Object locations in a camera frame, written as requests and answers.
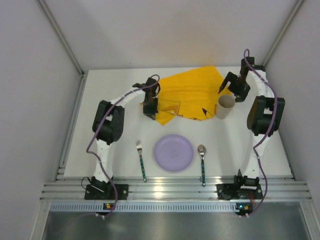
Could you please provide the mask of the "beige paper cup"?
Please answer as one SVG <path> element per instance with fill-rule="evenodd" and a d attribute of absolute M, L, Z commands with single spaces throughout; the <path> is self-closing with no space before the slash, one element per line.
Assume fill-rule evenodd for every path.
<path fill-rule="evenodd" d="M 231 95 L 221 95 L 217 100 L 216 117 L 218 119 L 225 119 L 235 106 L 235 99 Z"/>

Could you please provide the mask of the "yellow cloth placemat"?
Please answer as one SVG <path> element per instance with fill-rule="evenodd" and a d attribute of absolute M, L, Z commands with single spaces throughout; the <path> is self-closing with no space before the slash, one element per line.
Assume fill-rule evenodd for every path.
<path fill-rule="evenodd" d="M 162 78 L 155 120 L 164 126 L 174 117 L 196 121 L 213 118 L 218 98 L 231 94 L 227 89 L 219 92 L 223 81 L 215 66 L 203 66 Z"/>

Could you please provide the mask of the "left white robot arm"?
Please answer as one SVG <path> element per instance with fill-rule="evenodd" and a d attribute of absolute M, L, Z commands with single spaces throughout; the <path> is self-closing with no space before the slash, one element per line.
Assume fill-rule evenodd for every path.
<path fill-rule="evenodd" d="M 88 154 L 97 159 L 93 177 L 89 179 L 86 191 L 89 195 L 98 195 L 106 199 L 117 194 L 113 183 L 113 161 L 109 160 L 109 150 L 123 134 L 125 123 L 125 105 L 135 97 L 144 94 L 143 115 L 155 120 L 158 113 L 158 94 L 160 76 L 154 74 L 145 83 L 135 83 L 130 90 L 111 100 L 102 100 L 98 104 L 92 124 L 94 135 L 86 149 Z"/>

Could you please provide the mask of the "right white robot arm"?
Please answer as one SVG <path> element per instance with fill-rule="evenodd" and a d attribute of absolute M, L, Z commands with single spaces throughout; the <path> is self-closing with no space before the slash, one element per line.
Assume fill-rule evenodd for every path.
<path fill-rule="evenodd" d="M 266 79 L 266 70 L 256 65 L 254 57 L 246 50 L 241 60 L 239 75 L 229 72 L 219 91 L 228 89 L 234 95 L 235 103 L 242 103 L 248 94 L 253 95 L 253 103 L 248 112 L 246 127 L 252 134 L 252 149 L 238 173 L 233 184 L 225 184 L 223 193 L 252 192 L 260 193 L 260 178 L 263 175 L 262 157 L 266 145 L 274 132 L 279 129 L 286 101 L 278 97 Z"/>

